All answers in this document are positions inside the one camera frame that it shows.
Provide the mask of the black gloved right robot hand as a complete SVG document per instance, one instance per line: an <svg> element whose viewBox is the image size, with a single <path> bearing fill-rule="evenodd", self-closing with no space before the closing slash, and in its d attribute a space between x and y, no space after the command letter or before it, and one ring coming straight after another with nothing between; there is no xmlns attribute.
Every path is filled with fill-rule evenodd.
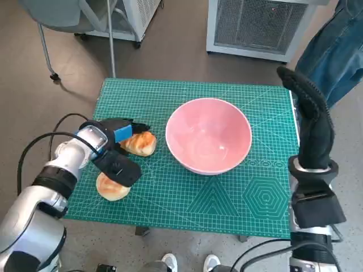
<svg viewBox="0 0 363 272"><path fill-rule="evenodd" d="M326 169L334 143L334 126L324 96L302 74L277 68L282 85L297 97L300 146L298 161L304 169Z"/></svg>

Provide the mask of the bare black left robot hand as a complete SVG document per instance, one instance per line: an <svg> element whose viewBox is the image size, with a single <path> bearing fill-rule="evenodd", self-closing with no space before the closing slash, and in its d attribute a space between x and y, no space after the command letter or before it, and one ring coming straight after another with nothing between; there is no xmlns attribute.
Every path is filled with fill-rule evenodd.
<svg viewBox="0 0 363 272"><path fill-rule="evenodd" d="M136 123L130 118L107 118L96 121L94 126L100 129L107 137L106 150L113 149L116 143L150 130L150 126Z"/></svg>

